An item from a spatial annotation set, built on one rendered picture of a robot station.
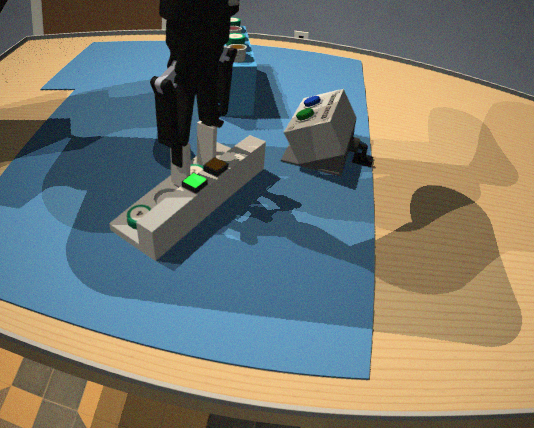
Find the dark grey table edge trim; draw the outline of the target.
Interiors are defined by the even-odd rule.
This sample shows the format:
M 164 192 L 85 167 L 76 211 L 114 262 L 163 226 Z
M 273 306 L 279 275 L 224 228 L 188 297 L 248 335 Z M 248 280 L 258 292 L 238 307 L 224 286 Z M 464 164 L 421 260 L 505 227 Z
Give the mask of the dark grey table edge trim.
M 76 32 L 76 33 L 61 33 L 61 34 L 46 34 L 26 36 L 15 45 L 10 47 L 0 55 L 0 60 L 22 45 L 27 40 L 39 39 L 53 39 L 53 38 L 69 38 L 69 37 L 87 37 L 87 36 L 109 36 L 109 35 L 151 35 L 151 34 L 166 34 L 166 30 L 117 30 L 117 31 L 94 31 L 94 32 Z M 495 88 L 510 94 L 514 94 L 529 100 L 534 101 L 534 96 L 507 88 L 492 82 L 488 82 L 469 75 L 433 66 L 430 64 L 393 56 L 376 51 L 316 41 L 302 38 L 248 33 L 249 38 L 267 39 L 276 41 L 285 41 L 293 43 L 308 44 L 314 46 L 321 46 L 344 51 L 350 51 L 379 58 L 384 58 L 392 61 L 397 61 L 436 72 L 444 73 L 491 88 Z M 251 400 L 233 396 L 227 396 L 197 389 L 192 389 L 184 386 L 179 386 L 148 377 L 140 376 L 113 367 L 109 367 L 91 360 L 87 360 L 76 355 L 55 349 L 53 347 L 41 344 L 15 333 L 9 332 L 0 328 L 0 338 L 11 341 L 23 347 L 45 354 L 47 356 L 56 358 L 58 360 L 73 364 L 75 366 L 100 373 L 115 379 L 147 387 L 150 389 L 196 399 L 200 401 L 226 405 L 231 407 L 296 415 L 306 417 L 331 418 L 331 419 L 347 419 L 347 420 L 371 420 L 371 421 L 456 421 L 456 420 L 486 420 L 486 419 L 508 419 L 508 418 L 528 418 L 534 417 L 534 408 L 523 409 L 500 409 L 500 410 L 470 410 L 470 411 L 372 411 L 372 410 L 349 410 L 349 409 L 333 409 L 308 407 L 289 404 L 272 403 L 258 400 Z

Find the blue flat mat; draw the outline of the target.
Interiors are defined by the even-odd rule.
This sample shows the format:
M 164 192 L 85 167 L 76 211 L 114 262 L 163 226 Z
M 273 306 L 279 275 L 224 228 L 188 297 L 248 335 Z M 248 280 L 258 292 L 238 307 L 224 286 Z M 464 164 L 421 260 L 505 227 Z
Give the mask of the blue flat mat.
M 0 176 L 0 300 L 198 359 L 368 380 L 372 166 L 341 177 L 281 162 L 304 98 L 344 89 L 368 145 L 361 60 L 251 45 L 253 115 L 217 142 L 266 141 L 264 169 L 157 261 L 109 223 L 171 175 L 153 76 L 166 41 L 93 42 L 40 90 L 74 90 Z

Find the blue rectangular tube holder block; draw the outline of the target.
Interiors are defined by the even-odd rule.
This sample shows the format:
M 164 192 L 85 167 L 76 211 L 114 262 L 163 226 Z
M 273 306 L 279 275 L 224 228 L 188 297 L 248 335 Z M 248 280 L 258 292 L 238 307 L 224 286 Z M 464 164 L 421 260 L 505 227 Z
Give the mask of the blue rectangular tube holder block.
M 253 115 L 254 112 L 257 64 L 246 27 L 240 27 L 242 27 L 241 33 L 245 35 L 245 42 L 247 42 L 244 44 L 247 47 L 246 58 L 243 62 L 233 63 L 231 91 L 226 116 L 246 116 Z

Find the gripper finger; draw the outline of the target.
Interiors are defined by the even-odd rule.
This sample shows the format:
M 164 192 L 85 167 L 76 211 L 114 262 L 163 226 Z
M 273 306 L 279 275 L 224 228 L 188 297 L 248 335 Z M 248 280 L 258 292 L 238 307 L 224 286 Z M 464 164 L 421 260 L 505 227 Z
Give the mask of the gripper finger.
M 200 91 L 196 94 L 200 120 L 197 122 L 197 164 L 202 166 L 216 157 L 217 127 L 223 126 L 224 121 L 219 118 L 228 112 L 232 69 L 236 55 L 237 49 L 228 46 L 224 46 L 220 59 L 218 56 L 210 55 L 209 79 L 201 81 Z
M 205 63 L 194 64 L 191 85 L 185 86 L 175 79 L 176 62 L 173 60 L 160 77 L 153 76 L 150 85 L 155 93 L 158 142 L 170 147 L 171 182 L 182 186 L 182 181 L 191 174 L 188 142 L 195 95 L 199 93 Z

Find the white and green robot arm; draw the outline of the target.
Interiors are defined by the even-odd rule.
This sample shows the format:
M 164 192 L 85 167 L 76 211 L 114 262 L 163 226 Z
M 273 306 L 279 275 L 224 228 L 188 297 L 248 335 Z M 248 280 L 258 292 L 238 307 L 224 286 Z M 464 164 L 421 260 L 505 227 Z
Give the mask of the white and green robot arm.
M 182 24 L 205 24 L 229 18 L 240 0 L 160 0 L 159 15 Z M 200 23 L 201 22 L 201 23 Z

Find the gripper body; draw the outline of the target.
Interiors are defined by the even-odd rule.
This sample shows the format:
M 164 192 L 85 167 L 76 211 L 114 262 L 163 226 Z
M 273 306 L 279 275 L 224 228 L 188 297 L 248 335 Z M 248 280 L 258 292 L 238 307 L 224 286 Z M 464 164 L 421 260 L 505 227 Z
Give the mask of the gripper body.
M 224 45 L 230 37 L 231 17 L 205 24 L 182 24 L 166 21 L 166 45 L 170 50 L 167 69 L 173 60 L 175 79 L 178 83 L 190 86 L 194 64 L 205 63 L 201 81 L 209 79 L 208 58 L 223 53 Z M 223 46 L 223 47 L 222 47 Z M 221 47 L 221 48 L 220 48 Z

